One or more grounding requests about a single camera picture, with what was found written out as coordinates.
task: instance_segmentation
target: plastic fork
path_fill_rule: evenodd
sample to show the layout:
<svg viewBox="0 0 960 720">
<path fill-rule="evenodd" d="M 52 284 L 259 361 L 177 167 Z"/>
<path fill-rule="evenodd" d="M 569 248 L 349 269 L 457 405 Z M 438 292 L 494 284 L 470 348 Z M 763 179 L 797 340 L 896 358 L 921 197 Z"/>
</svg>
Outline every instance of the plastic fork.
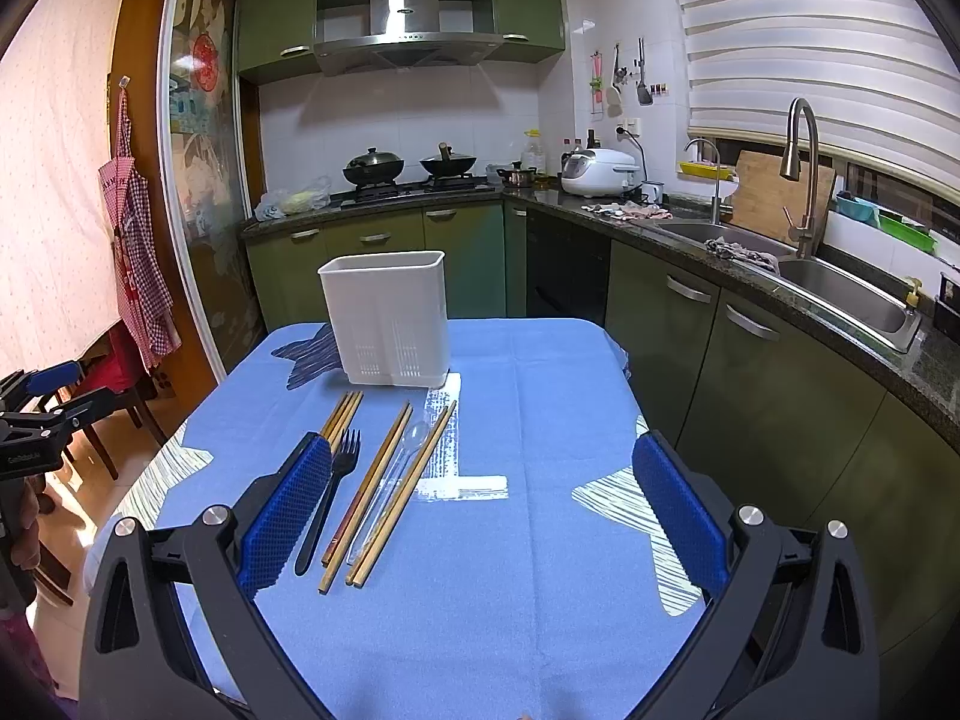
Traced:
<svg viewBox="0 0 960 720">
<path fill-rule="evenodd" d="M 330 506 L 333 504 L 333 496 L 337 494 L 337 488 L 340 480 L 353 472 L 357 467 L 357 458 L 360 457 L 360 431 L 351 430 L 349 433 L 344 431 L 344 437 L 340 441 L 340 449 L 333 458 L 333 469 L 330 472 L 330 481 L 323 491 L 323 497 L 320 498 L 320 506 L 313 515 L 310 522 L 310 529 L 304 538 L 304 546 L 301 546 L 299 555 L 296 556 L 294 573 L 296 576 L 304 576 L 313 560 L 313 555 L 317 551 L 317 544 L 320 542 L 320 534 L 323 533 L 323 524 L 326 517 L 330 514 Z"/>
</svg>

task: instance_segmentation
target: blue tablecloth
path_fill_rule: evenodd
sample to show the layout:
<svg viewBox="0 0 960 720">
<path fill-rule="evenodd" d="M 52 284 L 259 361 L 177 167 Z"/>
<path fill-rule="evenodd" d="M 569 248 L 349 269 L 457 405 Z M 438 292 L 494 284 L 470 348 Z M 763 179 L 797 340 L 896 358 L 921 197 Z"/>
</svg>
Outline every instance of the blue tablecloth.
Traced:
<svg viewBox="0 0 960 720">
<path fill-rule="evenodd" d="M 349 388 L 335 370 L 287 389 L 294 362 L 271 352 L 318 328 L 271 333 L 118 511 L 181 525 L 275 471 Z M 318 557 L 302 578 L 291 559 L 256 605 L 340 720 L 622 718 L 703 611 L 630 474 L 645 427 L 622 352 L 576 319 L 455 320 L 450 348 L 459 406 L 445 456 L 366 586 L 341 572 L 320 596 L 319 552 L 403 401 L 422 412 L 423 389 L 363 388 L 360 463 Z M 181 600 L 213 685 L 239 698 L 192 589 Z"/>
</svg>

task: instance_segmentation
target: black dishwasher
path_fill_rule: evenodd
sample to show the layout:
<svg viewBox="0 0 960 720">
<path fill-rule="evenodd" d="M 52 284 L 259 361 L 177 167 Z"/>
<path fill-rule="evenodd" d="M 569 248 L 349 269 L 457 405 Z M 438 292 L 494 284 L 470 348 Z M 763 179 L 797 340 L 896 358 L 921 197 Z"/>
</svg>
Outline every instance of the black dishwasher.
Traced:
<svg viewBox="0 0 960 720">
<path fill-rule="evenodd" d="M 577 317 L 603 327 L 609 278 L 610 238 L 527 212 L 528 317 Z"/>
</svg>

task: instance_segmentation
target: white rice cooker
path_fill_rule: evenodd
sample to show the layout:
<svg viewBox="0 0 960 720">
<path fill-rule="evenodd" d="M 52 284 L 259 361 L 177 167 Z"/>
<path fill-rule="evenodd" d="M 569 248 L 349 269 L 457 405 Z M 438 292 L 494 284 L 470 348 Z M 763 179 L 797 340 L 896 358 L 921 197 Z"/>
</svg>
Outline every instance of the white rice cooker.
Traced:
<svg viewBox="0 0 960 720">
<path fill-rule="evenodd" d="M 637 159 L 613 148 L 586 148 L 568 157 L 560 175 L 564 191 L 584 197 L 620 196 L 640 186 Z"/>
</svg>

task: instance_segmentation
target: finger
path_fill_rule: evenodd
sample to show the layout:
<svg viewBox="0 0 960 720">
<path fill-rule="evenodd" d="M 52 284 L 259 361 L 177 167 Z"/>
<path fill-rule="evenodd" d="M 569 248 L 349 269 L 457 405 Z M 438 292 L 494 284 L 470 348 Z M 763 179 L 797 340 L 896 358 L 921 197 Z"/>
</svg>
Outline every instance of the finger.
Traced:
<svg viewBox="0 0 960 720">
<path fill-rule="evenodd" d="M 24 571 L 40 565 L 40 523 L 34 523 L 20 534 L 10 551 L 10 560 Z"/>
<path fill-rule="evenodd" d="M 24 530 L 37 522 L 37 514 L 40 514 L 40 503 L 37 501 L 37 494 L 34 488 L 24 480 L 23 497 L 20 498 L 20 526 Z"/>
</svg>

